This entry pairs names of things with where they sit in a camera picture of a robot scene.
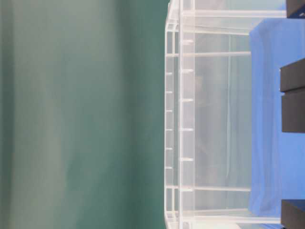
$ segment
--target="transparent storage container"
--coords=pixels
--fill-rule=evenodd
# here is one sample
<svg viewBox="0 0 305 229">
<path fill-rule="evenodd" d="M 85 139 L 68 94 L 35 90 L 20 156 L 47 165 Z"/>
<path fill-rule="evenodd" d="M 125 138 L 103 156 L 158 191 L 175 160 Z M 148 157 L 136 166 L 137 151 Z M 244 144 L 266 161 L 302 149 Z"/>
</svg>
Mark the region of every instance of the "transparent storage container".
<svg viewBox="0 0 305 229">
<path fill-rule="evenodd" d="M 304 197 L 297 191 L 278 191 L 282 189 L 277 175 L 281 169 L 279 137 L 290 137 L 282 134 L 279 123 L 270 122 L 281 118 L 278 108 L 267 110 L 280 106 L 281 101 L 278 85 L 268 88 L 275 85 L 273 81 L 279 82 L 282 67 L 268 59 L 269 49 L 276 49 L 273 41 L 267 47 L 266 42 L 258 44 L 265 59 L 256 55 L 255 64 L 260 68 L 252 66 L 252 52 L 258 52 L 255 41 L 250 42 L 252 31 L 264 23 L 276 28 L 285 20 L 300 23 L 286 19 L 285 0 L 169 3 L 164 116 L 164 212 L 168 229 L 280 228 L 280 210 L 272 211 L 280 206 L 276 198 Z M 277 28 L 277 33 L 289 36 L 289 28 Z M 274 45 L 294 49 L 285 39 L 275 39 Z M 287 54 L 283 64 L 305 56 L 302 44 L 298 51 Z M 270 75 L 277 76 L 265 77 L 262 87 L 256 87 L 259 77 L 254 75 L 269 74 L 265 65 L 271 65 L 277 72 Z M 302 151 L 304 137 L 297 137 L 296 147 Z M 305 193 L 304 186 L 299 188 Z"/>
</svg>

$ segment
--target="teal wall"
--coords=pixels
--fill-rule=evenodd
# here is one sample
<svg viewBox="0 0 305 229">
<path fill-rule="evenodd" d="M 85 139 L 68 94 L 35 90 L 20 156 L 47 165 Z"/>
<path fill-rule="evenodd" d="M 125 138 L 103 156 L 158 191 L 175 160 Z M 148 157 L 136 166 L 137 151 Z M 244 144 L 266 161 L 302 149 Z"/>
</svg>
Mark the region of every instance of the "teal wall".
<svg viewBox="0 0 305 229">
<path fill-rule="evenodd" d="M 1 228 L 164 228 L 167 3 L 1 0 Z"/>
</svg>

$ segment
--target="black block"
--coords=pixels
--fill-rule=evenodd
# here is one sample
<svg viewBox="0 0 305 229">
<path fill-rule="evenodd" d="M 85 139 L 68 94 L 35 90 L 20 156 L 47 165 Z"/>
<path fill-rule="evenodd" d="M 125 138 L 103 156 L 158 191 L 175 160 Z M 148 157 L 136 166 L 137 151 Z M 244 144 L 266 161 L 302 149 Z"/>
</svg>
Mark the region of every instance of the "black block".
<svg viewBox="0 0 305 229">
<path fill-rule="evenodd" d="M 281 68 L 281 92 L 305 88 L 305 59 Z"/>
<path fill-rule="evenodd" d="M 282 131 L 305 133 L 305 91 L 282 96 Z"/>
<path fill-rule="evenodd" d="M 305 0 L 286 0 L 288 18 L 305 18 Z"/>
<path fill-rule="evenodd" d="M 305 59 L 281 68 L 282 131 L 305 133 Z"/>
<path fill-rule="evenodd" d="M 286 229 L 305 229 L 305 200 L 282 200 L 281 224 Z"/>
</svg>

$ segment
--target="green backdrop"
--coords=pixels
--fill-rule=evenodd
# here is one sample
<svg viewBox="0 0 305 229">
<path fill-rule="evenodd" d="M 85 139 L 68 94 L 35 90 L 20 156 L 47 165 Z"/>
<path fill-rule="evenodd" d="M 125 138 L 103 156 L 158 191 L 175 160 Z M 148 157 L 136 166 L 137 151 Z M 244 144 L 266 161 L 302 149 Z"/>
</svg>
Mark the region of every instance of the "green backdrop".
<svg viewBox="0 0 305 229">
<path fill-rule="evenodd" d="M 167 0 L 0 0 L 1 228 L 163 229 Z"/>
</svg>

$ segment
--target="blue cloth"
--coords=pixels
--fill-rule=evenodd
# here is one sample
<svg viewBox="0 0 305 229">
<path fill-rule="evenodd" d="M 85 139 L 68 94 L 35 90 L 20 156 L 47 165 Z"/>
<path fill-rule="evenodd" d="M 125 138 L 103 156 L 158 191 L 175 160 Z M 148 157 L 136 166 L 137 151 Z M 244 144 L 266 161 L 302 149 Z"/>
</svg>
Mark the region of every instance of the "blue cloth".
<svg viewBox="0 0 305 229">
<path fill-rule="evenodd" d="M 305 134 L 282 133 L 279 69 L 305 57 L 305 21 L 267 19 L 250 33 L 252 191 L 249 209 L 280 217 L 281 199 L 305 198 Z"/>
</svg>

